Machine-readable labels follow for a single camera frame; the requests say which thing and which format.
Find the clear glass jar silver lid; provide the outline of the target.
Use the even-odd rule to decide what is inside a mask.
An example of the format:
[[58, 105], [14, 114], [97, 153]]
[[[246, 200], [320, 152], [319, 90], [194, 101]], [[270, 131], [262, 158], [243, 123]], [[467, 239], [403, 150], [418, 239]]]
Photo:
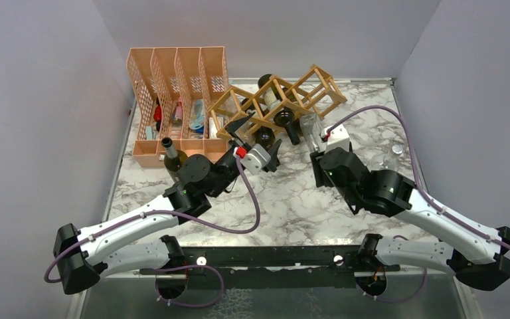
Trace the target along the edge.
[[400, 167], [400, 159], [404, 154], [404, 148], [401, 144], [393, 144], [389, 151], [382, 155], [378, 162], [378, 170], [388, 169], [398, 171]]

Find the red item in organizer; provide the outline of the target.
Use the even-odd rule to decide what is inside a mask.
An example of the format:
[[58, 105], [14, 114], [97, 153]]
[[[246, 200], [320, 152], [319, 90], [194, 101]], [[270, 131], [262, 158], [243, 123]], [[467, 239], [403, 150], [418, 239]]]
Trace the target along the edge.
[[154, 113], [153, 113], [153, 119], [155, 121], [155, 129], [157, 130], [157, 132], [160, 132], [161, 131], [161, 123], [162, 123], [162, 119], [163, 119], [163, 112], [162, 112], [161, 104], [160, 104], [160, 101], [158, 98], [156, 98], [155, 102], [156, 102], [156, 106], [155, 106]]

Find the blue item in organizer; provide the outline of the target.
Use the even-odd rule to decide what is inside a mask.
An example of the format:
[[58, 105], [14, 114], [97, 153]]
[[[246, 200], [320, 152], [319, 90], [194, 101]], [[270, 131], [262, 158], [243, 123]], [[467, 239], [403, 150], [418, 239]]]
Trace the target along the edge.
[[197, 99], [192, 103], [189, 116], [189, 129], [196, 134], [203, 134], [205, 126], [205, 107], [203, 99]]

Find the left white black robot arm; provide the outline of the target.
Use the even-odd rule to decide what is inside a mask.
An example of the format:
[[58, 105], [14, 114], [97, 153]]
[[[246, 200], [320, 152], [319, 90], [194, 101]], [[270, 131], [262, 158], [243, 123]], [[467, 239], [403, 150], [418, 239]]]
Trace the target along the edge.
[[[76, 228], [72, 223], [61, 226], [53, 246], [54, 260], [45, 270], [47, 283], [62, 285], [66, 295], [89, 289], [101, 278], [143, 268], [159, 268], [172, 273], [186, 269], [185, 258], [178, 241], [163, 236], [156, 243], [130, 245], [152, 233], [194, 221], [207, 227], [232, 234], [253, 232], [260, 224], [261, 211], [245, 173], [275, 172], [280, 162], [281, 140], [270, 147], [249, 144], [237, 134], [250, 117], [230, 122], [226, 131], [232, 136], [230, 148], [212, 162], [203, 154], [189, 156], [177, 170], [174, 184], [149, 203], [115, 219]], [[249, 229], [238, 230], [218, 226], [200, 216], [211, 208], [209, 198], [218, 197], [238, 177], [242, 178], [254, 204], [256, 218]], [[50, 277], [57, 269], [59, 278]]]

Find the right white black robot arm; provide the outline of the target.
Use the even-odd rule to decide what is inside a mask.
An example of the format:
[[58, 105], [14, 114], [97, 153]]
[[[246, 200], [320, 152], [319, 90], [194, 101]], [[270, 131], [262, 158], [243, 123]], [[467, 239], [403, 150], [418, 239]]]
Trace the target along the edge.
[[475, 223], [434, 200], [416, 184], [389, 170], [370, 171], [353, 152], [335, 148], [310, 154], [317, 187], [334, 187], [353, 214], [360, 209], [394, 217], [437, 238], [436, 242], [402, 241], [367, 234], [357, 251], [365, 270], [409, 265], [455, 276], [478, 290], [492, 291], [510, 279], [510, 228]]

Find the light blue tube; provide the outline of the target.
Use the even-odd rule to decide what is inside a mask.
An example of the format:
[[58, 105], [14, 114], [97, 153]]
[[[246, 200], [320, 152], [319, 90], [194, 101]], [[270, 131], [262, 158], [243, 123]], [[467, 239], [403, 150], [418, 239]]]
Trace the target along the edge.
[[146, 140], [153, 140], [155, 137], [153, 128], [151, 126], [145, 127], [145, 139]]

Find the wooden wine rack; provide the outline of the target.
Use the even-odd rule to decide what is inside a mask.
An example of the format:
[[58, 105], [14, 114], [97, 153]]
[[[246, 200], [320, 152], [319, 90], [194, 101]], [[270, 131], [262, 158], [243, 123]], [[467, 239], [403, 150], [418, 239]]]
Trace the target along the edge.
[[275, 115], [284, 109], [295, 120], [312, 114], [322, 119], [346, 102], [334, 78], [313, 64], [295, 82], [271, 75], [255, 93], [229, 86], [207, 112], [216, 124], [218, 138], [229, 140], [236, 134], [245, 140], [261, 127], [275, 133], [285, 132], [286, 129], [274, 121]]

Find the standing white wine bottle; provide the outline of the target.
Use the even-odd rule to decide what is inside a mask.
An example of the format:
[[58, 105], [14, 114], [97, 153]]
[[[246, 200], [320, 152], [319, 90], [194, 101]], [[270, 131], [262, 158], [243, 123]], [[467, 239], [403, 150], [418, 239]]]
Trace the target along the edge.
[[165, 169], [169, 172], [171, 179], [177, 182], [177, 172], [183, 167], [183, 164], [188, 159], [188, 155], [184, 151], [178, 150], [173, 140], [169, 137], [163, 138], [161, 140], [161, 145], [165, 149], [165, 155], [163, 157]]

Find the pink item in organizer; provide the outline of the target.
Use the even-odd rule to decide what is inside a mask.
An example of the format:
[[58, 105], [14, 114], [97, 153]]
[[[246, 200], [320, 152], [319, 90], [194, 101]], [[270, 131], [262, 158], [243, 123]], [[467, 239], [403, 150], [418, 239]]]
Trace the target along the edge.
[[176, 126], [181, 126], [183, 123], [183, 105], [181, 99], [178, 99], [175, 104], [171, 115], [171, 123]]

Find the orange plastic file organizer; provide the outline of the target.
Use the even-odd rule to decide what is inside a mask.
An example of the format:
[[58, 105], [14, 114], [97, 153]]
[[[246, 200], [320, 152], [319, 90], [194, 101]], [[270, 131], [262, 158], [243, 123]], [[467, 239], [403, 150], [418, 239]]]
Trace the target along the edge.
[[[141, 114], [133, 147], [134, 160], [142, 168], [163, 167], [164, 137], [173, 140], [187, 155], [203, 154], [216, 161], [228, 149], [228, 143], [211, 138], [208, 108], [229, 86], [224, 47], [142, 47], [132, 48], [126, 61]], [[159, 99], [163, 112], [161, 131], [155, 129], [153, 113]], [[178, 99], [182, 100], [183, 123], [171, 123]], [[203, 99], [205, 126], [203, 134], [189, 129], [192, 103]], [[153, 140], [145, 139], [145, 127], [153, 128]]]

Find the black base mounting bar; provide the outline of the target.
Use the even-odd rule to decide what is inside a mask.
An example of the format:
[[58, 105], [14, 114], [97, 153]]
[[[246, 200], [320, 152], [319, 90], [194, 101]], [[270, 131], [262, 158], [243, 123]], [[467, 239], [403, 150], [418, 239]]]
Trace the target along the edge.
[[151, 267], [162, 287], [184, 284], [191, 290], [266, 288], [355, 288], [356, 276], [376, 270], [359, 258], [357, 245], [278, 247], [183, 247], [180, 265], [163, 274]]

